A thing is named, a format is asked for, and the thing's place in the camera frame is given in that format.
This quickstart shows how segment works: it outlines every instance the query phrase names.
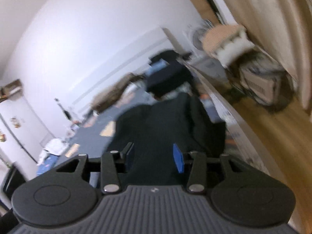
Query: beige curtain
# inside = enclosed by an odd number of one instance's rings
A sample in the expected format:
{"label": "beige curtain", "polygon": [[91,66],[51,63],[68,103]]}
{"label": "beige curtain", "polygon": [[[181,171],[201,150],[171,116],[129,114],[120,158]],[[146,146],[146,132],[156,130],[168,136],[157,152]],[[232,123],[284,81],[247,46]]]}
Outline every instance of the beige curtain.
{"label": "beige curtain", "polygon": [[224,0],[253,42],[275,58],[299,86],[304,109],[312,97],[311,0]]}

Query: beige paper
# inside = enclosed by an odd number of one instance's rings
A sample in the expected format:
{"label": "beige paper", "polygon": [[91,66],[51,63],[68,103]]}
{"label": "beige paper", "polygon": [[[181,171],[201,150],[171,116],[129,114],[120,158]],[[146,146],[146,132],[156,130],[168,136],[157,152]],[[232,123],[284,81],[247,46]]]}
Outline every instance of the beige paper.
{"label": "beige paper", "polygon": [[67,153],[65,154],[65,157],[69,158],[71,157],[74,153],[77,152],[77,150],[79,149],[80,145],[79,144],[74,144],[73,146],[71,146],[71,148],[69,149],[69,151],[67,151]]}
{"label": "beige paper", "polygon": [[114,121],[109,122],[107,126],[100,133],[100,136],[112,137],[115,133],[115,125],[116,125],[116,122]]}

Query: ceiling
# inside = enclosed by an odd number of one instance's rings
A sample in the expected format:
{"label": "ceiling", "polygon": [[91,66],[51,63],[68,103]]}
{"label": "ceiling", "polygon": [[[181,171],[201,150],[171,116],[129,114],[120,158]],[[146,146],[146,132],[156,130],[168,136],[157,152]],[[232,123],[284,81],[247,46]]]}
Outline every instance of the ceiling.
{"label": "ceiling", "polygon": [[23,32],[47,0],[0,0],[0,77]]}

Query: ribbed gray surface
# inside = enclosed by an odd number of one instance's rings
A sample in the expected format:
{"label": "ribbed gray surface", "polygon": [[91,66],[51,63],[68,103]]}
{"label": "ribbed gray surface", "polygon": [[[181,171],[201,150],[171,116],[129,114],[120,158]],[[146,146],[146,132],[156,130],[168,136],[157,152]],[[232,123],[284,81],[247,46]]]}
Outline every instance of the ribbed gray surface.
{"label": "ribbed gray surface", "polygon": [[129,186],[119,195],[105,196],[96,210],[71,226],[44,230],[20,226],[14,234],[295,234],[287,224],[250,229],[216,214],[203,196],[180,186]]}

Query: sticker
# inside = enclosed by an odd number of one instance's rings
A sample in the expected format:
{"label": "sticker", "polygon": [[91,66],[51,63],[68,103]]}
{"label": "sticker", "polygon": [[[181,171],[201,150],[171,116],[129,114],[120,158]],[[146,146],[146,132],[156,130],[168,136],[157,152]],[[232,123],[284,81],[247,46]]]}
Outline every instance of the sticker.
{"label": "sticker", "polygon": [[74,153],[78,151],[79,147],[80,147],[79,144],[74,144],[73,146],[71,146],[69,151],[67,151],[67,153],[65,154],[65,157],[67,158],[71,157]]}
{"label": "sticker", "polygon": [[112,137],[115,134],[116,122],[110,121],[107,126],[102,130],[100,136]]}

